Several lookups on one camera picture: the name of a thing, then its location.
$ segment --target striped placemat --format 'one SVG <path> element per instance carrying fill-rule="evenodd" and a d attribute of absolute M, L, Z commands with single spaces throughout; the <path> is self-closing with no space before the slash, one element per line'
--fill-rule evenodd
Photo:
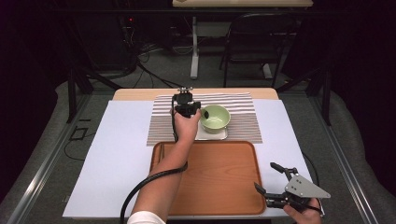
<path fill-rule="evenodd" d="M 227 126 L 227 140 L 244 140 L 253 144 L 262 143 L 262 134 L 256 117 L 253 100 L 250 93 L 211 93 L 194 94 L 195 102 L 201 102 L 201 106 L 222 105 L 231 114 L 230 123 Z M 172 95 L 160 95 L 154 100 L 151 121 L 148 130 L 147 146 L 163 141 L 174 141 L 172 130 L 172 118 L 169 113 Z"/>

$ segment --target person's arm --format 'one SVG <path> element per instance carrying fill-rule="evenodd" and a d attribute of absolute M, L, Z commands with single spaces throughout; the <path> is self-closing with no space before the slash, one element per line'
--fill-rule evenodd
<path fill-rule="evenodd" d="M 151 170 L 149 175 L 180 168 L 186 163 L 198 131 L 198 120 L 200 117 L 200 110 L 197 110 L 196 115 L 190 119 L 186 119 L 178 113 L 175 114 L 178 141 L 169 154 Z M 149 182 L 139 191 L 132 214 L 139 211 L 149 211 L 166 222 L 172 202 L 177 195 L 180 181 L 181 173 L 167 175 Z"/>
<path fill-rule="evenodd" d="M 311 199 L 309 202 L 310 206 L 320 208 L 318 199 Z M 321 216 L 318 211 L 313 209 L 306 209 L 302 213 L 299 213 L 290 205 L 286 204 L 283 207 L 283 210 L 288 214 L 291 218 L 294 219 L 298 224 L 320 224 Z"/>

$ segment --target hand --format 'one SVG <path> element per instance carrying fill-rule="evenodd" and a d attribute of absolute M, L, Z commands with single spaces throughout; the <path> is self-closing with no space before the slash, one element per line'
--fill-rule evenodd
<path fill-rule="evenodd" d="M 175 126 L 178 135 L 178 141 L 188 141 L 192 143 L 198 132 L 198 121 L 201 117 L 201 110 L 197 109 L 192 118 L 184 118 L 179 113 L 175 114 Z"/>
<path fill-rule="evenodd" d="M 311 199 L 311 201 L 309 202 L 308 205 L 316 207 L 316 208 L 320 208 L 318 199 Z M 299 213 L 293 207 L 286 204 L 283 207 L 283 210 L 286 212 L 286 214 L 288 214 L 291 218 L 293 218 L 294 221 L 296 221 L 298 224 L 320 224 L 321 223 L 320 213 L 313 209 L 306 209 L 302 213 Z"/>

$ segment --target chair backrest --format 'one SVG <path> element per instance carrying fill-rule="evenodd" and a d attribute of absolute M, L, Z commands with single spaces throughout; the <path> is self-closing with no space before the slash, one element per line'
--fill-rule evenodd
<path fill-rule="evenodd" d="M 228 36 L 288 34 L 294 26 L 294 18 L 288 15 L 248 13 L 231 23 Z"/>

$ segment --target black chair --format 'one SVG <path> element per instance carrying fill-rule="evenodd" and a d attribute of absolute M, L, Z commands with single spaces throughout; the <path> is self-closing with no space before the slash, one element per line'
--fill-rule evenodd
<path fill-rule="evenodd" d="M 285 42 L 295 24 L 288 15 L 248 13 L 237 17 L 226 35 L 219 67 L 221 69 L 225 63 L 223 87 L 226 87 L 229 63 L 257 63 L 261 65 L 260 69 L 267 63 L 276 63 L 273 88 Z"/>

